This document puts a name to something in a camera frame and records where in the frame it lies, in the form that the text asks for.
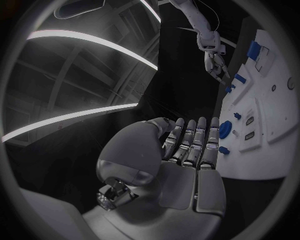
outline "robotic hand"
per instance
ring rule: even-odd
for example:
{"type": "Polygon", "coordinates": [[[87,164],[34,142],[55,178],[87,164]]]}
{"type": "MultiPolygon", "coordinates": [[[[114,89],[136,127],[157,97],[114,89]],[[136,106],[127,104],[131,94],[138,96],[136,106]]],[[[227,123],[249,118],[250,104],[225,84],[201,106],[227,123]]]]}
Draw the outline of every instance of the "robotic hand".
{"type": "Polygon", "coordinates": [[[220,35],[217,31],[211,31],[211,26],[204,15],[194,6],[192,0],[169,0],[177,9],[187,17],[193,30],[197,32],[197,44],[204,54],[205,70],[218,82],[225,85],[218,75],[221,69],[230,78],[227,66],[221,55],[226,54],[225,45],[221,44],[220,35]]]}

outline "cable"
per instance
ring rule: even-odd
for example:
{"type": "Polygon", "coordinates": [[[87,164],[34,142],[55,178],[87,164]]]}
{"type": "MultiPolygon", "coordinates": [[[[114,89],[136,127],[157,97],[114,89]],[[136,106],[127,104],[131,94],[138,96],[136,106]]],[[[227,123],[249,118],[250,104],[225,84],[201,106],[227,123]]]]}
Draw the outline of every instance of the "cable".
{"type": "Polygon", "coordinates": [[[216,15],[216,17],[217,17],[217,27],[216,27],[215,31],[217,31],[217,29],[219,28],[219,25],[220,25],[220,19],[219,19],[218,14],[215,12],[215,10],[213,10],[210,6],[208,6],[207,4],[205,4],[203,1],[201,1],[201,0],[198,0],[198,1],[201,2],[201,3],[203,3],[208,8],[210,8],[214,12],[214,14],[216,15]]]}

